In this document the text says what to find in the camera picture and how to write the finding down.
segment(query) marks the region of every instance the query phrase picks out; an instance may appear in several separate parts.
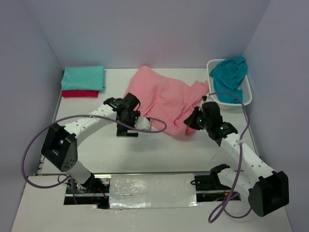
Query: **red cloth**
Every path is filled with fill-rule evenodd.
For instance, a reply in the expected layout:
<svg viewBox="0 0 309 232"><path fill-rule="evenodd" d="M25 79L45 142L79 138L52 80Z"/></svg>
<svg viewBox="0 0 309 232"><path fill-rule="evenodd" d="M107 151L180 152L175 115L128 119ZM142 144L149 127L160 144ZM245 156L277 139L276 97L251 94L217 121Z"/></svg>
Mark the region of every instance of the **red cloth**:
<svg viewBox="0 0 309 232"><path fill-rule="evenodd" d="M94 90L63 90L61 92L64 98L82 98L92 97L97 98L99 91Z"/></svg>

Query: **cloth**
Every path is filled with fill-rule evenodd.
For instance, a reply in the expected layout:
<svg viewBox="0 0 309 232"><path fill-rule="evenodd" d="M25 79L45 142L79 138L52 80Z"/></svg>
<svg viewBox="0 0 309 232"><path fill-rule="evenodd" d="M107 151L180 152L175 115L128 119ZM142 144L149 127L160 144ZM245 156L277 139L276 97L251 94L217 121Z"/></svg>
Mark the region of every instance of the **cloth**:
<svg viewBox="0 0 309 232"><path fill-rule="evenodd" d="M208 90L207 81L205 84L195 81L190 87L183 81L159 75L142 66L132 77L126 94L130 92L140 100L141 116L165 121L168 127L164 132L179 137L191 136L196 132L183 121L192 114L195 106L199 106ZM151 123L159 130L164 127L154 120Z"/></svg>
<svg viewBox="0 0 309 232"><path fill-rule="evenodd" d="M98 90L105 89L104 67L66 67L61 81L62 90Z"/></svg>
<svg viewBox="0 0 309 232"><path fill-rule="evenodd" d="M81 97L91 97L97 98L99 91L94 90L63 90L61 95L64 98L81 98Z"/></svg>
<svg viewBox="0 0 309 232"><path fill-rule="evenodd" d="M216 92L234 94L242 101L242 90L238 89L247 74L247 64L244 57L225 59L209 74L213 77ZM239 103L235 98L226 94L218 94L218 99L225 103Z"/></svg>

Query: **teal cloth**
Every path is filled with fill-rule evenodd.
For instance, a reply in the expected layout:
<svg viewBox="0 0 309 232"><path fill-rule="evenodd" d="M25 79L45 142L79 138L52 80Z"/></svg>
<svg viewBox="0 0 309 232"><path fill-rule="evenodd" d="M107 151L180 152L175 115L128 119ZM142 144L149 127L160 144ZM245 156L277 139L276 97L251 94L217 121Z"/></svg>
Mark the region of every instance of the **teal cloth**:
<svg viewBox="0 0 309 232"><path fill-rule="evenodd" d="M248 67L244 57L223 60L209 74L213 77L214 90L216 92L231 93L243 101L242 90L238 89L238 87L247 74L247 70ZM218 94L217 97L221 102L239 103L235 98L226 94Z"/></svg>
<svg viewBox="0 0 309 232"><path fill-rule="evenodd" d="M61 81L62 90L97 90L105 89L104 67L66 67Z"/></svg>

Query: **white table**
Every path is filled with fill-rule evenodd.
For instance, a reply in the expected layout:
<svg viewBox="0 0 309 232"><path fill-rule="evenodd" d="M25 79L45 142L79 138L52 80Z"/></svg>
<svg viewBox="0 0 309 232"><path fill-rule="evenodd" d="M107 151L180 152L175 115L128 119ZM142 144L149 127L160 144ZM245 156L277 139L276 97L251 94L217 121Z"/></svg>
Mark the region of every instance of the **white table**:
<svg viewBox="0 0 309 232"><path fill-rule="evenodd" d="M180 79L188 85L207 79L206 69L154 69L159 74ZM123 97L131 77L137 69L106 69L106 92L97 99L62 98L56 118L87 114L110 97ZM240 132L246 126L241 108L222 110L224 121L230 122ZM250 133L244 136L254 149ZM90 136L78 147L78 159L93 173L151 173L151 172L201 172L226 163L236 169L237 163L225 150L211 140L206 131L193 137L176 140L164 133L140 133L136 138L117 138L116 125L110 124ZM60 171L48 160L44 161L41 174Z"/></svg>
<svg viewBox="0 0 309 232"><path fill-rule="evenodd" d="M155 69L158 73L178 78L191 85L206 80L206 69ZM92 112L104 99L122 97L136 69L106 70L107 90L98 99L62 99L57 118ZM246 119L241 109L222 111L224 120L241 132ZM176 140L160 134L140 134L139 138L117 138L116 125L108 125L79 146L79 160L94 173L199 172L226 163L236 162L212 141L205 131L192 138ZM244 136L253 149L249 133ZM45 160L40 175L31 177L39 185L56 183L59 171ZM218 202L205 202L197 207L140 210L103 210L95 205L64 205L66 185L53 189L37 189L26 185L16 215L13 232L292 232L285 209L266 217L250 213L236 220L222 214L209 224L207 218ZM248 202L232 201L227 209L242 215Z"/></svg>

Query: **white basket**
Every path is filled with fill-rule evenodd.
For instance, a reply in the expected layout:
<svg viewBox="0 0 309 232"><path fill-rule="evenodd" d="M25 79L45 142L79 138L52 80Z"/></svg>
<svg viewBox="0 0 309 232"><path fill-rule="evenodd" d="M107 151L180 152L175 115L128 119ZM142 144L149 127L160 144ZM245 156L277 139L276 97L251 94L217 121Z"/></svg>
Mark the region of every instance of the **white basket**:
<svg viewBox="0 0 309 232"><path fill-rule="evenodd" d="M207 76L208 76L208 85L209 85L209 92L210 93L214 93L214 86L213 86L213 77L209 76L209 73L215 69L217 67L217 64L220 63L221 61L223 61L224 59L212 59L211 61L209 61L207 63ZM238 89L242 89L242 102L244 105L248 105L251 101L252 101L252 93L251 93L251 89L250 89L250 85L249 85L249 81L248 81L248 77L247 75L245 76L245 78L241 81L240 86L238 87ZM220 108L222 109L231 109L231 108L235 108L235 107L240 107L241 104L233 104L233 103L224 103L221 102L217 95L211 95L212 99L218 103L218 105L220 106Z"/></svg>

